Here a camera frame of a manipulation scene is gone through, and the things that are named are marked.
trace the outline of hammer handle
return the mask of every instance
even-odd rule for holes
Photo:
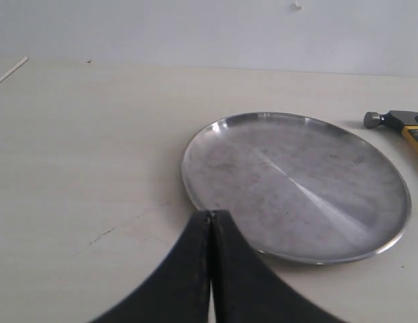
[[[404,126],[402,136],[418,152],[418,126]]]

